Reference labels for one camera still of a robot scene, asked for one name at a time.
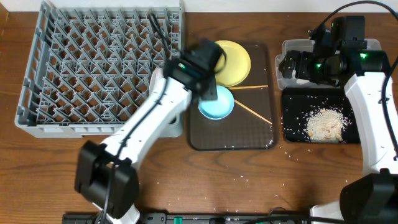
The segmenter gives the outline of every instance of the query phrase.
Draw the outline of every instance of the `green led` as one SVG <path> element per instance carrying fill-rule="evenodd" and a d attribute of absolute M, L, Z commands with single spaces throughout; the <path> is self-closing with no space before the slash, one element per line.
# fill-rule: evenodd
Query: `green led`
<path fill-rule="evenodd" d="M 360 53 L 359 56 L 361 56 L 362 59 L 365 59 L 368 56 L 368 54 Z"/>

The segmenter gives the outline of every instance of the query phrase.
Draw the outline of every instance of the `wooden table surface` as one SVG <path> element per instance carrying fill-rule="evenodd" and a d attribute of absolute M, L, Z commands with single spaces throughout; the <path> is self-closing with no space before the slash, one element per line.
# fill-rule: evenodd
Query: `wooden table surface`
<path fill-rule="evenodd" d="M 186 35 L 213 40 L 261 40 L 274 59 L 288 39 L 305 39 L 325 13 L 186 13 Z M 89 139 L 36 139 L 14 117 L 37 20 L 12 12 L 0 43 L 0 223 L 60 223 L 65 212 L 94 212 L 73 189 L 79 148 Z M 390 61 L 398 54 L 398 26 L 389 14 L 366 14 L 366 37 L 378 39 Z M 280 90 L 274 78 L 277 114 Z M 397 96 L 397 85 L 394 85 Z M 141 210 L 170 213 L 267 213 L 337 200 L 361 177 L 361 146 L 287 143 L 270 151 L 196 152 L 185 134 L 159 139 L 140 171 Z"/>

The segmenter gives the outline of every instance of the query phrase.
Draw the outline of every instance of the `blue bowl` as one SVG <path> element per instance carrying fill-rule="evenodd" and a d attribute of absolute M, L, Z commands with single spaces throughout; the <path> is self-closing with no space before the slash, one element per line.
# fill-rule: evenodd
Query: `blue bowl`
<path fill-rule="evenodd" d="M 217 100 L 199 101 L 199 111 L 208 119 L 219 120 L 228 116 L 234 108 L 234 96 L 225 87 L 217 85 Z"/>

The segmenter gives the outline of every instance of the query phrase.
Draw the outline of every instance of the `chopstick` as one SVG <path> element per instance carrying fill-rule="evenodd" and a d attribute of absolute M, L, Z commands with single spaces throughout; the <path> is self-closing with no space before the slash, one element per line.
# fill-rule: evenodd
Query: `chopstick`
<path fill-rule="evenodd" d="M 256 112 L 254 112 L 252 109 L 248 108 L 247 106 L 245 106 L 244 104 L 242 104 L 241 102 L 239 102 L 238 100 L 235 100 L 235 103 L 241 107 L 243 107 L 244 109 L 248 110 L 250 113 L 256 115 L 257 117 L 259 117 L 260 119 L 263 119 L 264 121 L 268 122 L 269 124 L 272 124 L 269 120 L 263 118 L 261 115 L 257 114 Z"/>
<path fill-rule="evenodd" d="M 230 90 L 244 90 L 248 88 L 262 88 L 268 87 L 268 85 L 258 85 L 258 86 L 236 86 L 236 87 L 229 87 Z"/>

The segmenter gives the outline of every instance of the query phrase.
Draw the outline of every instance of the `white background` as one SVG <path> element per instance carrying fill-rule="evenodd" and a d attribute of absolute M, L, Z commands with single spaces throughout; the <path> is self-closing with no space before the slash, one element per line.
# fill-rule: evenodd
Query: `white background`
<path fill-rule="evenodd" d="M 331 12 L 355 0 L 184 0 L 186 12 Z M 8 11 L 38 11 L 41 0 L 0 0 Z M 178 6 L 178 0 L 50 0 L 55 7 Z M 398 11 L 398 0 L 380 0 Z M 387 12 L 380 6 L 351 6 L 345 12 Z"/>

